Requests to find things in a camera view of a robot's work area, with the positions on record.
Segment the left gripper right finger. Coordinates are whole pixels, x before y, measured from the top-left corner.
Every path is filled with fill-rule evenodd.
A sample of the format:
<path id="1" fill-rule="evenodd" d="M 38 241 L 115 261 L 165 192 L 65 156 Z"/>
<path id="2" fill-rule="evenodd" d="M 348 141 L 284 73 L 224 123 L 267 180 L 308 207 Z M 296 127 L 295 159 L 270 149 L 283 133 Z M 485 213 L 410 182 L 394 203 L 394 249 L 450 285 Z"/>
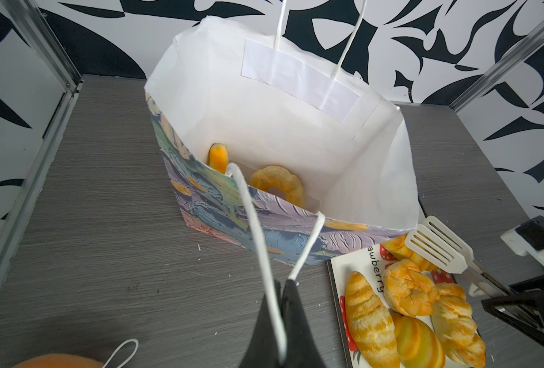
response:
<path id="1" fill-rule="evenodd" d="M 282 296 L 282 315 L 287 333 L 287 358 L 283 367 L 325 368 L 313 339 L 299 291 L 294 280 L 287 280 Z"/>

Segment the fake twisted bread roll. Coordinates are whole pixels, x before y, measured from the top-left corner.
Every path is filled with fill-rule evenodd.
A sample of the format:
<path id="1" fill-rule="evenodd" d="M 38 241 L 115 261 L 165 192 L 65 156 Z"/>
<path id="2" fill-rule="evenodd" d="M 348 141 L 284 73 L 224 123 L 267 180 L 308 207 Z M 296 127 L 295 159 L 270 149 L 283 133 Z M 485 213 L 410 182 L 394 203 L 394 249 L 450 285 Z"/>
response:
<path id="1" fill-rule="evenodd" d="M 439 298 L 434 302 L 431 322 L 434 333 L 452 361 L 470 367 L 486 366 L 486 345 L 477 333 L 473 309 L 457 284 L 436 284 Z"/>

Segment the round fake pastry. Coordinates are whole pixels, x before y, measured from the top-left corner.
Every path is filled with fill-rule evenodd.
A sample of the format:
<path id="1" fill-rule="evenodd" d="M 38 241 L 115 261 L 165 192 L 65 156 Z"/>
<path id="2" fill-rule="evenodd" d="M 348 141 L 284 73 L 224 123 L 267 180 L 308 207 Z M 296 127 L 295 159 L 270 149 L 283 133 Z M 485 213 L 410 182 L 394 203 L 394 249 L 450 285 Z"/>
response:
<path id="1" fill-rule="evenodd" d="M 439 299 L 435 283 L 414 264 L 404 259 L 385 270 L 385 300 L 391 309 L 407 317 L 425 317 L 434 313 Z"/>

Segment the floral paper gift bag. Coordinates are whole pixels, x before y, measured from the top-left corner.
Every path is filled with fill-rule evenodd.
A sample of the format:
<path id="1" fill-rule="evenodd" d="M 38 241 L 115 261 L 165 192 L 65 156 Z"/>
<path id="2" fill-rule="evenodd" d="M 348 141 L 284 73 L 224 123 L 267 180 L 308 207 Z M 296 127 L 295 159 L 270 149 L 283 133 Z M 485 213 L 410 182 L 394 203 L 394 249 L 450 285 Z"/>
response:
<path id="1" fill-rule="evenodd" d="M 417 227 L 402 112 L 280 32 L 215 16 L 175 35 L 145 92 L 187 225 L 257 253 L 283 367 L 287 280 L 342 246 L 381 244 Z M 227 147 L 225 174 L 208 165 L 213 144 Z M 299 177 L 303 208 L 276 188 L 250 185 L 271 165 Z"/>

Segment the long fake croissant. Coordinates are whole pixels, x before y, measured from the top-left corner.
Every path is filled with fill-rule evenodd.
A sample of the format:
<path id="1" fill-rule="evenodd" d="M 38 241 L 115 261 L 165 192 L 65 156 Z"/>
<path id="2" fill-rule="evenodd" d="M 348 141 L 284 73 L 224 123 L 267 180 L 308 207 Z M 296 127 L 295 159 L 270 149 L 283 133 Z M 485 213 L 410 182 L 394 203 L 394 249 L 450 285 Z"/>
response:
<path id="1" fill-rule="evenodd" d="M 414 264 L 416 264 L 422 271 L 437 271 L 438 268 L 435 265 L 421 257 L 419 254 L 415 253 L 414 251 L 411 251 L 410 248 L 405 245 L 406 238 L 407 235 L 400 236 L 395 239 L 383 242 L 382 246 L 398 261 L 409 259 L 414 262 Z"/>

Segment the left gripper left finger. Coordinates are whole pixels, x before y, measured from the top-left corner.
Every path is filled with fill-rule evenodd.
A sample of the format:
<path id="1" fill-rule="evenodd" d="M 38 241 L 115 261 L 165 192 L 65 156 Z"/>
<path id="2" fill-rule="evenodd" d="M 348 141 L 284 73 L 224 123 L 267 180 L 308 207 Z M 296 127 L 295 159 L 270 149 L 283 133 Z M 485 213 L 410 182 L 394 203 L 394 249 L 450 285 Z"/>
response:
<path id="1" fill-rule="evenodd" d="M 277 368 L 278 349 L 274 336 L 267 297 L 264 296 L 249 346 L 239 368 Z"/>

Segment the fake ring donut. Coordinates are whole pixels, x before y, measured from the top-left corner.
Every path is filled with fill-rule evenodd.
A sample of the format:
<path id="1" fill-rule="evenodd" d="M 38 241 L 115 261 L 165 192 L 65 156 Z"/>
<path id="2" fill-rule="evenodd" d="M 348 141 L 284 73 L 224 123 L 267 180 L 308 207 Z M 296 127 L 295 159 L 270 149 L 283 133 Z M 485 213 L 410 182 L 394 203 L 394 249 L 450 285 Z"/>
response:
<path id="1" fill-rule="evenodd" d="M 287 202 L 301 208 L 306 204 L 301 180 L 284 167 L 271 165 L 257 170 L 250 178 L 250 185 L 264 192 L 276 188 L 284 194 Z"/>

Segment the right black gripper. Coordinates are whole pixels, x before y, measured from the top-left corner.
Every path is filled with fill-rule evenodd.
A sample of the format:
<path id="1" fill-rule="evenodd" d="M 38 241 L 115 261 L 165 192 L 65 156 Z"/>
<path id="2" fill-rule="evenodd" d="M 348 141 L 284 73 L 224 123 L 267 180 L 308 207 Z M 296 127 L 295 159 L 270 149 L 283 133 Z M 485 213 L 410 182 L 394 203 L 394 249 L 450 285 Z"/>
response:
<path id="1" fill-rule="evenodd" d="M 469 294 L 485 294 L 483 309 L 544 347 L 544 275 L 510 287 L 475 261 L 472 248 L 435 216 L 408 233 L 405 245 L 449 274 L 470 282 Z"/>

